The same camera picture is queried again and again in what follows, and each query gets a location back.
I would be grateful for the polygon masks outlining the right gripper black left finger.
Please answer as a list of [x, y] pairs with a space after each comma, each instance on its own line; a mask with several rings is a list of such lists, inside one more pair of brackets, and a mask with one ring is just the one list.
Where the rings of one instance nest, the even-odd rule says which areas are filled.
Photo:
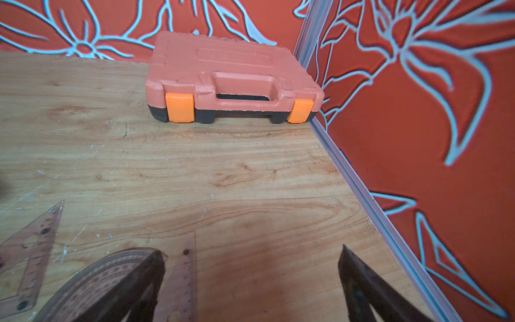
[[156, 250], [75, 321], [152, 321], [164, 274]]

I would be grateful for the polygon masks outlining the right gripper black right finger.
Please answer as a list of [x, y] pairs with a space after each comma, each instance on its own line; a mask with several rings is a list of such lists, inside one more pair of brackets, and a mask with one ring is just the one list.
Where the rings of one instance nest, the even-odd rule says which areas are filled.
[[430, 321], [347, 246], [338, 271], [350, 321], [375, 321], [374, 313], [383, 321]]

